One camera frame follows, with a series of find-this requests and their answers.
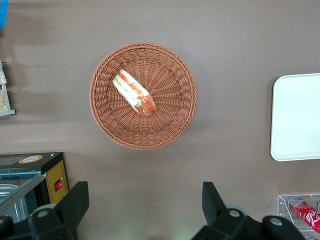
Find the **brown woven basket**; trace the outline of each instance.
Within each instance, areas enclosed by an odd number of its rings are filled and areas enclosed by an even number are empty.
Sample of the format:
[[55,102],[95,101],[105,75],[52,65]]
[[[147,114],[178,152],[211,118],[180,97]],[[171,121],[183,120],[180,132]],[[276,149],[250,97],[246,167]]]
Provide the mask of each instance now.
[[[153,97],[157,112],[143,118],[120,95],[112,80],[121,69]],[[116,143],[136,150],[163,147],[177,139],[195,113],[197,89],[187,64],[172,50],[151,42],[124,45],[96,68],[90,106],[101,130]]]

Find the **oven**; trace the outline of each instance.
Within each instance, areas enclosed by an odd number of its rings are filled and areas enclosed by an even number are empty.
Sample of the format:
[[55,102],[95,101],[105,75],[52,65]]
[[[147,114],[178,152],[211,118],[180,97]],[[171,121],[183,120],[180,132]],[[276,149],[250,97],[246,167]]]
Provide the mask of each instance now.
[[18,223],[67,192],[62,152],[0,155],[0,216]]

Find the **white tray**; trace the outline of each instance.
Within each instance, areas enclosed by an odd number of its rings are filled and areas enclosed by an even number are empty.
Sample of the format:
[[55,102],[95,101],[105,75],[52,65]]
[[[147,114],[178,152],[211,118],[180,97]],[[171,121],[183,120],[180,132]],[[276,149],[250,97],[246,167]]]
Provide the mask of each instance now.
[[320,73],[274,83],[270,153],[277,161],[320,159]]

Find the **plastic-wrapped sandwich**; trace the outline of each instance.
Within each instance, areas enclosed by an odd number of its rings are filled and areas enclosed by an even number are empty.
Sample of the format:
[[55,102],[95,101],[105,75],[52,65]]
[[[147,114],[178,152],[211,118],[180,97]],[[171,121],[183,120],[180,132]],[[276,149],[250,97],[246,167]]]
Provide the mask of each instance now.
[[148,91],[125,70],[121,69],[112,82],[119,93],[142,117],[151,116],[157,111],[155,102]]

